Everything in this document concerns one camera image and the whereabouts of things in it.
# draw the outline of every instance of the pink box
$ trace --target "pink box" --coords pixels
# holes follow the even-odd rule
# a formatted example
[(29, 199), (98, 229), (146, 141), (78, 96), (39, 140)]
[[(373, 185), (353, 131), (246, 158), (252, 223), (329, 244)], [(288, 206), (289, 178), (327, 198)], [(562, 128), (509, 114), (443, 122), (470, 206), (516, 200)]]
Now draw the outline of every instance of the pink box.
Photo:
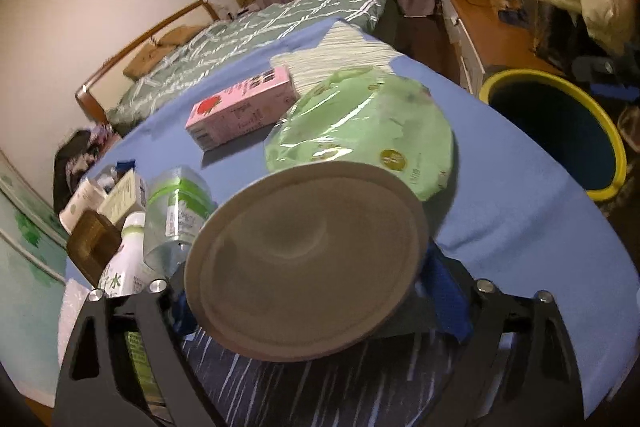
[(280, 66), (198, 102), (185, 129), (208, 151), (277, 122), (297, 99), (289, 70)]

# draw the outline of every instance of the green plastic package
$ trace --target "green plastic package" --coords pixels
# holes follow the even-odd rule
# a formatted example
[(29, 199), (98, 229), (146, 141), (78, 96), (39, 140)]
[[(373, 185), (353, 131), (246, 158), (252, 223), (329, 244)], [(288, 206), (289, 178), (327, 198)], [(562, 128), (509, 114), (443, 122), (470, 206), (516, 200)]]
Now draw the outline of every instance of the green plastic package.
[(426, 201), (447, 186), (453, 139), (429, 89), (380, 68), (345, 68), (298, 100), (265, 145), (267, 168), (350, 160), (389, 169)]

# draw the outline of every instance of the beige bowl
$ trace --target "beige bowl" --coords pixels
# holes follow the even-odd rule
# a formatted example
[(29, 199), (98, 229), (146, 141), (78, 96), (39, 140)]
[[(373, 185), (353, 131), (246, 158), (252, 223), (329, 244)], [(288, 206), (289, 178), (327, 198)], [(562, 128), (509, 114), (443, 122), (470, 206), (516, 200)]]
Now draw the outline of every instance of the beige bowl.
[(227, 349), (314, 359), (395, 311), (427, 241), (420, 201), (390, 172), (301, 165), (249, 185), (209, 217), (187, 260), (187, 300)]

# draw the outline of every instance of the pillow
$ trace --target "pillow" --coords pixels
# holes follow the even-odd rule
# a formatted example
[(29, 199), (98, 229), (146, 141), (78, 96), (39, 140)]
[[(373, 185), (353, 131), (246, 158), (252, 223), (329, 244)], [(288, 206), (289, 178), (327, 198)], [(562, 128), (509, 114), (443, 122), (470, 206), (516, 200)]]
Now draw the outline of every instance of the pillow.
[(141, 76), (150, 73), (176, 46), (154, 46), (153, 44), (145, 44), (138, 54), (133, 57), (129, 66), (124, 68), (122, 74), (128, 76), (131, 80), (137, 80)]
[(173, 30), (165, 33), (158, 41), (160, 46), (181, 46), (193, 39), (206, 26), (178, 26)]

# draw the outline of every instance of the metal bolt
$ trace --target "metal bolt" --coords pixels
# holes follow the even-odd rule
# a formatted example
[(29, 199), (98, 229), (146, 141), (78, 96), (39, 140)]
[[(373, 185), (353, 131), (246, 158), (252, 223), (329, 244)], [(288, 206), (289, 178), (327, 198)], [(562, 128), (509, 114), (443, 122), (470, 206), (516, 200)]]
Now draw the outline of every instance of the metal bolt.
[(104, 291), (102, 291), (100, 288), (96, 288), (95, 290), (91, 290), (89, 292), (89, 300), (91, 302), (99, 301), (100, 299), (102, 299), (102, 297), (104, 297)]
[(155, 281), (151, 281), (149, 285), (149, 291), (151, 293), (160, 293), (163, 292), (166, 288), (166, 281), (164, 279), (156, 279)]
[(547, 304), (551, 304), (554, 301), (554, 296), (551, 295), (551, 293), (546, 290), (540, 290), (536, 294), (536, 296), (538, 297), (539, 300)]
[(478, 288), (478, 291), (481, 291), (482, 293), (495, 292), (495, 284), (489, 279), (478, 279), (476, 281), (476, 288)]

